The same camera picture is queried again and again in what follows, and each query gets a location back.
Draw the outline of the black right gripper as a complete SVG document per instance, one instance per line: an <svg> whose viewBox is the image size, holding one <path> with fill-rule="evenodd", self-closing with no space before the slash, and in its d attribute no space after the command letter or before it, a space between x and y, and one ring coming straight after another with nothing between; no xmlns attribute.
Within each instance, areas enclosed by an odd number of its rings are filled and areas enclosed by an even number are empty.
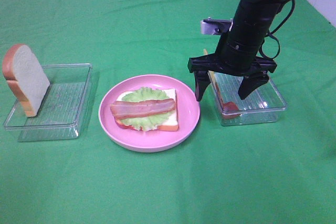
<svg viewBox="0 0 336 224"><path fill-rule="evenodd" d="M268 32L261 34L241 34L242 42L236 40L232 32L222 33L216 50L209 55L190 58L188 70L194 72L195 97L201 101L209 85L208 70L225 73L231 76L244 76L238 95L241 100L246 99L254 90L269 81L267 73L273 73L277 68L275 61L269 57L257 57Z"/></svg>

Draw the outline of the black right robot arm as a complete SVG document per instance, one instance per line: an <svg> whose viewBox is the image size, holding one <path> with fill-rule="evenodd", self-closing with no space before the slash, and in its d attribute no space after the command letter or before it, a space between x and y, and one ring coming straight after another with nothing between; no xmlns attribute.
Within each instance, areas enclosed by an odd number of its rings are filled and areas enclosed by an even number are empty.
<svg viewBox="0 0 336 224"><path fill-rule="evenodd" d="M238 95L243 100L266 84L268 73L277 65L266 56L258 57L274 17L288 1L240 0L230 28L222 32L213 54L190 58L188 70L195 77L195 97L200 101L210 84L208 71L242 77Z"/></svg>

